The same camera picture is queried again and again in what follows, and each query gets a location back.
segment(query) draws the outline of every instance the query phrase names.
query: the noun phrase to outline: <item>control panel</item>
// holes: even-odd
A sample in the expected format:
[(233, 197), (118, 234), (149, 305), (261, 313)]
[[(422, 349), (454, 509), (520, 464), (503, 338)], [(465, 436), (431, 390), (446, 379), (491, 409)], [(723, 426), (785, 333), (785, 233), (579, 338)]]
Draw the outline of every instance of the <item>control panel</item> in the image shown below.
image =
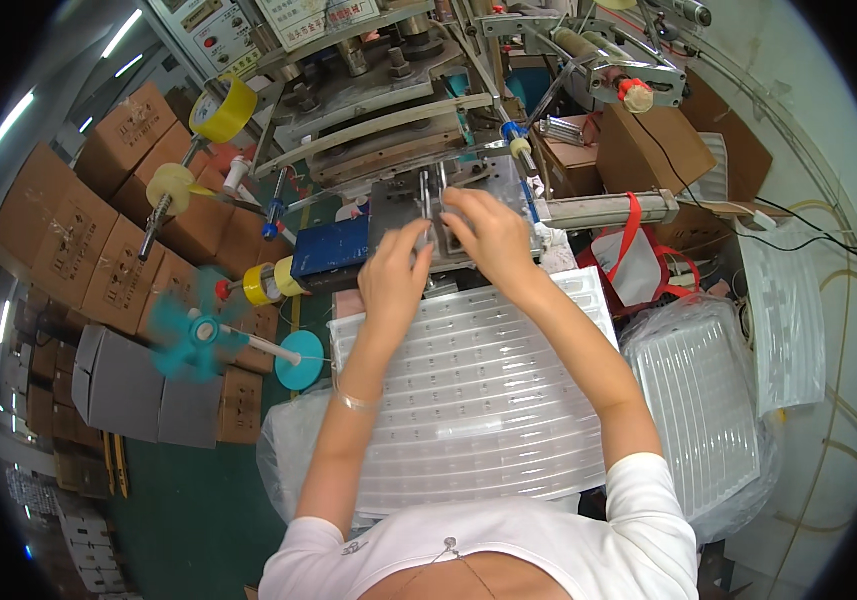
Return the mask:
[(233, 0), (147, 0), (167, 36), (206, 79), (234, 73), (246, 79), (262, 56), (251, 28)]

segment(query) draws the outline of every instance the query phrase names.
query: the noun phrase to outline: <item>silver bangle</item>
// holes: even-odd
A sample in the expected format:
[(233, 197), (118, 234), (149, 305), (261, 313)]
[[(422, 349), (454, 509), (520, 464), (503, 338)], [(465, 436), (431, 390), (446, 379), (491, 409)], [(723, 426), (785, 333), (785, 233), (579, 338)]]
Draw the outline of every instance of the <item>silver bangle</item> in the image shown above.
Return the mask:
[(379, 398), (375, 402), (363, 402), (358, 398), (352, 397), (348, 393), (339, 390), (339, 385), (333, 385), (332, 389), (335, 391), (335, 397), (338, 398), (338, 401), (348, 406), (353, 411), (358, 411), (360, 413), (371, 413), (374, 411), (378, 411), (382, 407), (381, 398)]

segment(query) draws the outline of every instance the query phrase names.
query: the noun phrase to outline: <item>ceiling light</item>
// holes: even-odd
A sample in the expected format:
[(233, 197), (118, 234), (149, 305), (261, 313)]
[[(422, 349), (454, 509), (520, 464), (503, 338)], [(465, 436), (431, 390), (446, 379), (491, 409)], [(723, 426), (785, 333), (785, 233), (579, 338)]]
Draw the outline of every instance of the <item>ceiling light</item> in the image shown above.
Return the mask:
[(35, 100), (35, 95), (32, 92), (28, 92), (25, 94), (25, 97), (18, 101), (18, 103), (12, 108), (12, 112), (9, 112), (9, 115), (5, 117), (5, 120), (2, 121), (2, 125), (0, 126), (0, 143), (2, 143), (5, 135), (8, 134), (8, 131), (12, 129), (12, 126), (15, 125), (15, 122), (22, 116), (22, 113), (26, 111), (28, 105), (32, 104), (32, 101)]
[(116, 46), (118, 46), (119, 42), (123, 40), (125, 34), (128, 33), (128, 30), (132, 29), (132, 26), (135, 25), (135, 22), (138, 21), (141, 16), (141, 10), (136, 10), (132, 13), (132, 16), (129, 17), (129, 20), (125, 21), (125, 24), (122, 25), (122, 28), (118, 30), (118, 33), (115, 34), (115, 37), (111, 39), (109, 45), (105, 48), (105, 52), (102, 53), (103, 59), (109, 58), (109, 55), (112, 54), (112, 51), (116, 49)]
[(2, 322), (0, 322), (0, 344), (5, 339), (5, 323), (8, 321), (8, 311), (12, 307), (12, 302), (5, 300), (5, 308), (2, 308)]
[(129, 62), (128, 64), (126, 64), (126, 65), (125, 65), (125, 66), (123, 66), (122, 68), (118, 69), (118, 72), (117, 72), (117, 73), (115, 73), (115, 78), (120, 78), (120, 77), (122, 77), (122, 76), (123, 76), (123, 73), (124, 73), (125, 71), (129, 70), (129, 69), (130, 69), (130, 68), (131, 68), (135, 63), (137, 63), (138, 61), (141, 61), (143, 56), (145, 56), (145, 54), (139, 54), (139, 55), (137, 55), (136, 57), (132, 58), (132, 61), (131, 61), (131, 62)]

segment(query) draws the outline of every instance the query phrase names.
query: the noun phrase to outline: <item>necklace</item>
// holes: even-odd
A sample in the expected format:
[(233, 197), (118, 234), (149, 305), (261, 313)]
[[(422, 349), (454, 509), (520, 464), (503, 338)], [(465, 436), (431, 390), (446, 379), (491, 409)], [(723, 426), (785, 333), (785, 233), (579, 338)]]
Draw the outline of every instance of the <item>necklace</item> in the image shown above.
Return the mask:
[(488, 584), (486, 582), (483, 581), (483, 578), (479, 576), (479, 573), (477, 573), (476, 570), (472, 568), (472, 566), (469, 564), (468, 560), (466, 560), (465, 557), (462, 556), (462, 554), (459, 552), (459, 550), (456, 549), (457, 543), (458, 543), (458, 541), (454, 537), (446, 537), (445, 538), (445, 550), (442, 550), (441, 554), (439, 554), (438, 556), (433, 558), (432, 562), (430, 562), (429, 564), (426, 564), (421, 569), (419, 569), (419, 572), (415, 573), (415, 576), (412, 577), (411, 579), (409, 579), (407, 582), (405, 582), (405, 585), (403, 585), (402, 587), (399, 587), (395, 593), (393, 593), (391, 596), (389, 596), (388, 600), (394, 600), (395, 597), (397, 595), (401, 594), (402, 591), (405, 588), (407, 588), (410, 583), (412, 583), (413, 581), (418, 579), (422, 575), (422, 573), (425, 572), (426, 569), (428, 569), (429, 567), (434, 565), (435, 561), (438, 561), (440, 558), (442, 558), (443, 556), (445, 556), (449, 552), (451, 552), (451, 554), (454, 555), (455, 558), (459, 559), (459, 561), (462, 562), (462, 565), (469, 568), (469, 570), (471, 571), (471, 574), (474, 575), (475, 579), (477, 579), (478, 582), (481, 583), (485, 587), (485, 591), (487, 593), (489, 593), (490, 596), (492, 596), (493, 600), (498, 600), (495, 597), (495, 594), (492, 593), (492, 589), (488, 586)]

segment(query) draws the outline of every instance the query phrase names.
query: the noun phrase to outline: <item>woman's left hand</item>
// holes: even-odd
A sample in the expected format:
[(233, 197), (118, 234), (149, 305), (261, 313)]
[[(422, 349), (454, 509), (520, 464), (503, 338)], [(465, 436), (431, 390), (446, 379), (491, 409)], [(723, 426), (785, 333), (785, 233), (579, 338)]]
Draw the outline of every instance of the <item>woman's left hand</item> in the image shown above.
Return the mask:
[(431, 221), (418, 219), (402, 229), (387, 231), (358, 274), (358, 288), (365, 301), (365, 328), (380, 345), (385, 344), (388, 356), (406, 337), (425, 292), (433, 244), (422, 248), (414, 265), (411, 257), (419, 237), (431, 225)]

